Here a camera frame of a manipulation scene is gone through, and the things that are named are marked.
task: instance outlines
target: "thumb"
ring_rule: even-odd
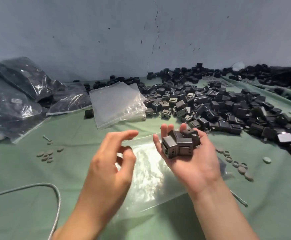
[[[127,183],[132,182],[133,170],[136,161],[136,157],[131,149],[131,147],[126,147],[123,154],[122,166],[118,172],[120,177],[123,178]]]

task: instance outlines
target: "screw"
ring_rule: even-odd
[[[46,139],[47,141],[50,141],[45,135],[43,135],[43,138]]]
[[[231,191],[232,195],[242,204],[244,205],[245,207],[247,207],[247,202],[245,202],[244,200],[242,200],[239,196],[237,196],[235,193],[233,193]]]

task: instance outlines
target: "right hand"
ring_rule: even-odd
[[[186,124],[180,126],[180,131],[186,129]],[[173,125],[161,126],[161,138],[166,137]],[[215,147],[208,139],[207,134],[194,128],[199,134],[201,145],[193,150],[192,158],[175,157],[168,159],[162,151],[161,142],[157,134],[153,135],[153,142],[158,153],[167,163],[171,171],[186,186],[192,200],[196,200],[202,193],[222,181],[220,164],[215,152]]]

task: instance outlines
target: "gray cable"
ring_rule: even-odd
[[[52,188],[56,194],[56,198],[58,201],[58,208],[57,208],[57,212],[56,212],[56,217],[55,217],[55,220],[54,220],[54,223],[52,226],[52,230],[51,230],[49,238],[48,238],[48,240],[51,240],[52,235],[53,235],[55,228],[56,228],[56,224],[58,223],[58,220],[59,220],[59,213],[60,213],[60,207],[61,207],[61,195],[60,195],[58,188],[54,184],[50,184],[50,183],[29,184],[29,185],[25,185],[22,187],[2,191],[2,192],[0,192],[0,195],[15,192],[15,191],[22,190],[22,189],[24,190],[24,189],[32,188],[32,187],[36,187],[36,186],[47,186],[47,187]]]

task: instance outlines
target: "plastic bag of black parts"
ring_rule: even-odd
[[[52,80],[28,57],[1,61],[0,76],[36,102],[65,89],[62,83]]]
[[[80,82],[68,83],[65,91],[58,91],[53,95],[47,115],[72,113],[91,106],[91,99],[84,85]]]
[[[0,79],[0,133],[17,143],[47,118],[47,109]]]
[[[130,146],[137,160],[131,187],[113,221],[147,215],[146,210],[186,193],[186,188],[157,152],[152,135],[124,141],[122,145]],[[218,159],[223,179],[231,178],[231,173],[225,170],[225,162]]]

